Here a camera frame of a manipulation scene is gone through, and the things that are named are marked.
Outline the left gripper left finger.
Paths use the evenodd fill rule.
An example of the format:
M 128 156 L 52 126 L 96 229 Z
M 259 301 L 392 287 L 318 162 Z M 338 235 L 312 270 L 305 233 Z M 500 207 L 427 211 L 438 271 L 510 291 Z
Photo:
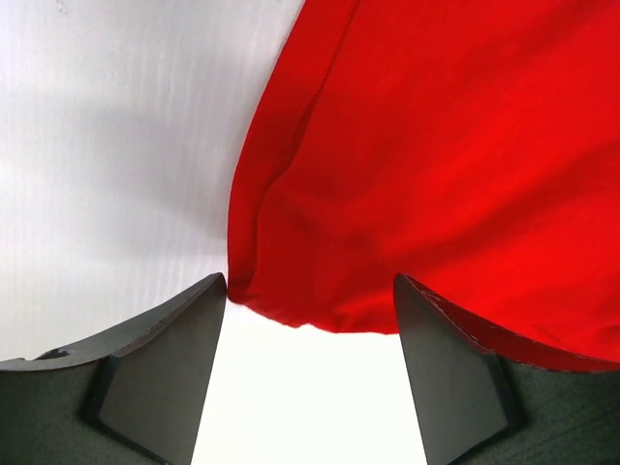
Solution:
M 34 359 L 1 364 L 5 464 L 188 464 L 221 332 L 215 273 Z

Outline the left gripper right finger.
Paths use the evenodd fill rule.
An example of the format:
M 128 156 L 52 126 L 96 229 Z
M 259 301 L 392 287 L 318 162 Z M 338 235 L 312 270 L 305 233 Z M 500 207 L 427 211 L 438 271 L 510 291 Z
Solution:
M 400 274 L 393 301 L 430 464 L 615 464 L 619 366 L 539 343 Z

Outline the red t shirt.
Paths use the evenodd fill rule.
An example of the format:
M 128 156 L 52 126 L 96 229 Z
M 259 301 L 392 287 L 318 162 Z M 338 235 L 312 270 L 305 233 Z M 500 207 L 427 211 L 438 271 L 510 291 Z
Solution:
M 397 330 L 409 276 L 483 346 L 619 366 L 619 5 L 307 1 L 232 183 L 229 297 Z

